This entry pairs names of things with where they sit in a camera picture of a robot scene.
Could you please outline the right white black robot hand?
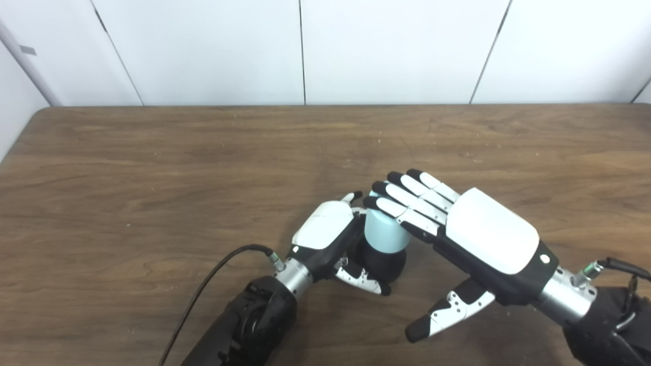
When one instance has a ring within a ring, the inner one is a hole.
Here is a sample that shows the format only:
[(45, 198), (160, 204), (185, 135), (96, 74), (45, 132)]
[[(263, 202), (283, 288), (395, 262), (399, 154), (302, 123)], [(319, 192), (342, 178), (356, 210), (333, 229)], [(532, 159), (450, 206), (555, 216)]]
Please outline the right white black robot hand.
[(363, 203), (469, 276), (405, 327), (410, 343), (472, 317), (493, 301), (533, 304), (559, 264), (522, 217), (477, 188), (458, 194), (425, 171), (390, 172), (373, 183)]

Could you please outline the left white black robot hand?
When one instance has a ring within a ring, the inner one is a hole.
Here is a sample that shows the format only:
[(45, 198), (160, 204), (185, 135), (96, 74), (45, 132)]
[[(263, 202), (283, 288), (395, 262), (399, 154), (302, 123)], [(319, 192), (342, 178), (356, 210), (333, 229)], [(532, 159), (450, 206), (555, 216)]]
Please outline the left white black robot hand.
[(312, 284), (332, 277), (370, 293), (391, 294), (388, 284), (348, 255), (364, 234), (367, 211), (351, 205), (362, 196), (355, 191), (339, 201), (322, 202), (293, 235), (286, 267), (275, 276), (295, 298)]

